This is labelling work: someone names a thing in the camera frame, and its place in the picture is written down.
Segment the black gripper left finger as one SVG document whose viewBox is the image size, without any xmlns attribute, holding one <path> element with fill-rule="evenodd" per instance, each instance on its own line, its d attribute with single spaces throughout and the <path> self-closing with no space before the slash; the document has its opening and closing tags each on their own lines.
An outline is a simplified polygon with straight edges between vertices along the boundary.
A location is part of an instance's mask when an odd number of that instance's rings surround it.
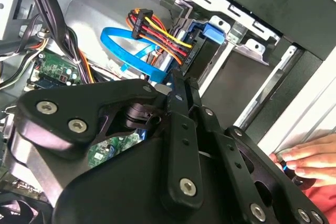
<svg viewBox="0 0 336 224">
<path fill-rule="evenodd" d="M 14 155 L 56 213 L 192 213 L 203 203 L 198 85 L 141 79 L 40 89 L 22 95 Z"/>
</svg>

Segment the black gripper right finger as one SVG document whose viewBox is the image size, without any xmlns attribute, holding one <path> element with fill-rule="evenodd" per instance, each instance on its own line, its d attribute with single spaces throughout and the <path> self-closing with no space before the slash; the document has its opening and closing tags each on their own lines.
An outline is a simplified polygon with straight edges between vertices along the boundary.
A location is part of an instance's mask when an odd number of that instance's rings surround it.
<svg viewBox="0 0 336 224">
<path fill-rule="evenodd" d="M 204 203 L 201 223 L 327 223 L 318 207 L 241 129 L 221 128 L 202 106 L 198 85 L 185 80 L 196 122 Z"/>
</svg>

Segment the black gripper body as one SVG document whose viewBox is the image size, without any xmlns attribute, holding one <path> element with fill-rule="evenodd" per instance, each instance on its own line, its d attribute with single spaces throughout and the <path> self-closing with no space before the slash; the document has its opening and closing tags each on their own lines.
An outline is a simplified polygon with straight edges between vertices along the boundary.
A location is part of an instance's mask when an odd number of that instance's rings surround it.
<svg viewBox="0 0 336 224">
<path fill-rule="evenodd" d="M 145 140 L 71 181 L 53 223 L 201 223 L 197 136 Z"/>
</svg>

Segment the person's hand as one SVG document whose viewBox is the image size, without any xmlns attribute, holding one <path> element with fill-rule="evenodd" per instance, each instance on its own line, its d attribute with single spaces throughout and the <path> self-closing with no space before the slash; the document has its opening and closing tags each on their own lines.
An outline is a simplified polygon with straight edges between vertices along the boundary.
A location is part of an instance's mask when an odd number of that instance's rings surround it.
<svg viewBox="0 0 336 224">
<path fill-rule="evenodd" d="M 335 134 L 297 145 L 281 158 L 297 176 L 314 179 L 315 187 L 335 185 Z"/>
</svg>

